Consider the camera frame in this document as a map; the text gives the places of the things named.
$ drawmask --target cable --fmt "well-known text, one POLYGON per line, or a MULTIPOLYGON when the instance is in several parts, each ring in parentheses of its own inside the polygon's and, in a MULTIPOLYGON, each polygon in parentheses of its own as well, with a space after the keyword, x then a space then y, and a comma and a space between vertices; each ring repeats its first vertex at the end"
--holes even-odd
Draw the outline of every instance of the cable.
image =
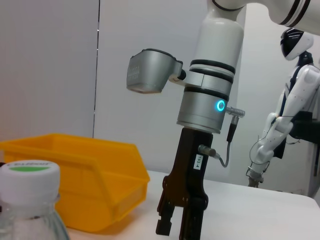
POLYGON ((265 163, 256 163, 256 162, 252 161, 252 158, 251 158, 252 149, 255 147, 255 145, 256 145, 257 143, 259 143, 260 141, 262 141, 263 139, 265 139, 265 138, 268 136, 268 133, 270 132, 271 127, 272 127, 272 125, 273 125, 274 123, 275 123, 275 120, 272 121, 272 123, 271 123, 271 125, 270 125, 270 127, 269 127, 269 130, 266 132, 265 137, 264 137, 264 138, 261 138, 261 139, 258 139, 258 141, 256 141, 256 142, 252 145, 252 147, 251 147, 251 149, 250 149, 250 151, 249 151, 250 161, 251 161, 252 163, 256 164, 256 165, 263 165, 263 164, 266 164, 266 162, 265 162, 265 163))
POLYGON ((220 163, 221 163, 222 167, 224 167, 224 168, 227 168, 229 165, 230 145, 231 145, 231 142, 228 142, 228 147, 226 148, 226 161, 225 161, 225 163, 224 163, 223 159, 221 157, 219 157, 220 163))
POLYGON ((294 118, 295 116, 278 116, 278 118, 294 118))
POLYGON ((285 143, 288 144, 288 145, 295 145, 295 144, 299 144, 299 143, 300 143, 300 140, 301 140, 301 139, 299 139, 299 140, 296 141, 296 142, 285 142, 285 143))

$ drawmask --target green label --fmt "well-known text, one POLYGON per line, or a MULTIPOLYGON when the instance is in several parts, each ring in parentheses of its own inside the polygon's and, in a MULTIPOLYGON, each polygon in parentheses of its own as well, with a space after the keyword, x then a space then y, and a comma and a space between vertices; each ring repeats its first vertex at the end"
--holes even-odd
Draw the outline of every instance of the green label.
POLYGON ((17 172, 38 172, 49 168, 45 166, 14 166, 9 169, 17 172))

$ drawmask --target water bottle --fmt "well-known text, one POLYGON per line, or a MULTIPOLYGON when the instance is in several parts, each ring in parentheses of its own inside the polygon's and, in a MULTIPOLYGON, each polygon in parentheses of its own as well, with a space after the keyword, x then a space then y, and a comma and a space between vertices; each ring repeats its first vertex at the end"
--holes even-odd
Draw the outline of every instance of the water bottle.
POLYGON ((70 240, 55 203, 60 168, 43 160, 7 163, 0 168, 0 240, 70 240))

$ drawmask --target black mount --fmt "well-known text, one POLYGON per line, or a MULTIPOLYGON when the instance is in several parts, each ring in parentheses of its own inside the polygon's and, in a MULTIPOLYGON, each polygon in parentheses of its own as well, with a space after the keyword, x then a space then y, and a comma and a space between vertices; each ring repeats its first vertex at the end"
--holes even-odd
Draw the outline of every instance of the black mount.
POLYGON ((312 119, 312 112, 300 111, 293 119, 290 136, 313 144, 320 144, 320 121, 312 119))
POLYGON ((312 54, 308 51, 305 51, 299 55, 299 60, 297 63, 297 67, 303 67, 306 65, 313 65, 314 66, 314 59, 312 54))
POLYGON ((209 198, 204 191, 208 156, 199 153, 200 145, 211 146, 213 135, 183 128, 173 169, 164 177, 157 211, 161 216, 156 234, 169 236, 175 207, 183 208, 180 240, 200 240, 204 211, 209 198))

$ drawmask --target white wall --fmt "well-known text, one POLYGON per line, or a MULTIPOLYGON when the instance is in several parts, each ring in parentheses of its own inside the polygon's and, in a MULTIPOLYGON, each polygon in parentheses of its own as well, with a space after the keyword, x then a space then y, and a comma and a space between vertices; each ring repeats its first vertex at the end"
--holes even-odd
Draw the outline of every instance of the white wall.
POLYGON ((0 140, 92 136, 99 0, 0 1, 0 140))
MULTIPOLYGON (((183 88, 168 82, 162 94, 130 92, 127 68, 131 56, 155 48, 171 53, 188 69, 206 14, 205 0, 101 1, 95 138, 135 143, 148 169, 171 171, 182 129, 176 121, 183 88)), ((237 80, 230 106, 236 103, 237 80)), ((224 158, 230 120, 227 116, 221 135, 213 140, 224 158)), ((227 181, 229 169, 210 159, 206 173, 207 178, 227 181)))
MULTIPOLYGON (((234 137, 234 156, 231 161, 230 182, 247 185, 245 176, 249 150, 262 134, 266 118, 276 110, 279 96, 297 61, 286 61, 280 48, 283 31, 287 28, 274 24, 266 7, 249 4, 245 21, 237 106, 246 110, 234 137)), ((318 65, 320 38, 315 37, 310 50, 318 65)), ((282 160, 274 158, 265 174, 262 188, 300 193, 304 188, 307 161, 306 142, 287 145, 282 160)))

